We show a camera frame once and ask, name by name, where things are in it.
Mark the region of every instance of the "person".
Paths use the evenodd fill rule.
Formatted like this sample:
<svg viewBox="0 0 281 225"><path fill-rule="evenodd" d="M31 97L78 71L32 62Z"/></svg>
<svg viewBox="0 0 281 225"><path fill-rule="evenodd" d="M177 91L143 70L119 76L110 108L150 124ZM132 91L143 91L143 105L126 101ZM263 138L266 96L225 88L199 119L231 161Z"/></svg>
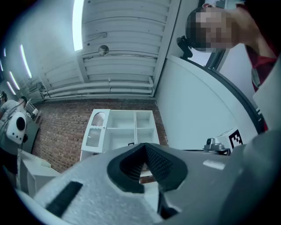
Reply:
<svg viewBox="0 0 281 225"><path fill-rule="evenodd" d="M273 29L274 21L280 20L278 4L274 2L246 0L236 3L237 7L231 10L204 4L187 18L189 46L206 52L244 44L252 64L252 84L257 91L280 54L280 38Z"/></svg>
<svg viewBox="0 0 281 225"><path fill-rule="evenodd" d="M0 108L0 165L5 166L6 174L14 187L16 187L16 174L18 173L18 144L8 139L5 129L8 120L16 112L22 112L28 119L25 110L26 103L26 97L22 96L17 102L9 100Z"/></svg>
<svg viewBox="0 0 281 225"><path fill-rule="evenodd" d="M4 91L1 92L0 97L1 97L1 106L2 106L8 100L8 97Z"/></svg>

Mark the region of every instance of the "pipe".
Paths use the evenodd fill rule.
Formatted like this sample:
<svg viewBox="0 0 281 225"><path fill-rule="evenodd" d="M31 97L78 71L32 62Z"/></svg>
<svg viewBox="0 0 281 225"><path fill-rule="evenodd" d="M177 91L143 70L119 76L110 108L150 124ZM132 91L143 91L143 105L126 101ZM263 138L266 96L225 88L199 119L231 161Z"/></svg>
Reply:
<svg viewBox="0 0 281 225"><path fill-rule="evenodd" d="M75 98L75 97L102 97L102 96L112 96L112 94L80 94L80 95L69 95L50 98L47 96L45 99L60 99L60 98ZM141 97L151 97L151 95L146 94L118 94L117 96L141 96Z"/></svg>
<svg viewBox="0 0 281 225"><path fill-rule="evenodd" d="M116 87L116 86L126 86L126 87L153 87L153 81L151 77L148 77L149 84L147 83L134 83L134 82L114 82L114 81L104 81L104 82L95 82L95 83L82 83L82 84L75 84L71 86L61 87L57 89L53 89L50 91L43 92L44 95L52 94L62 91L70 91L73 89L83 89L86 87L100 87L100 86L109 86L109 87Z"/></svg>
<svg viewBox="0 0 281 225"><path fill-rule="evenodd" d="M136 88L97 88L97 89L84 89L84 90L76 90L76 91L65 91L57 94L52 94L46 96L46 98L55 98L66 95L74 95L74 94L84 94L84 93L93 93L93 92L131 92L131 93L146 93L151 94L153 92L152 89L143 90Z"/></svg>

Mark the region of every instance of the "white equipment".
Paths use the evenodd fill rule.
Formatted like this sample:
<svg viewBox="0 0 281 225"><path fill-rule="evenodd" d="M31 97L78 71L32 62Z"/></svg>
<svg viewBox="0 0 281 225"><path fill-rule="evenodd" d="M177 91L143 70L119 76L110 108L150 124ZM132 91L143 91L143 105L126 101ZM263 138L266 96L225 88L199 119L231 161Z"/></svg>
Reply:
<svg viewBox="0 0 281 225"><path fill-rule="evenodd" d="M22 112L16 112L9 121L6 136L13 142L20 145L22 143L23 136L25 135L25 129L25 115Z"/></svg>

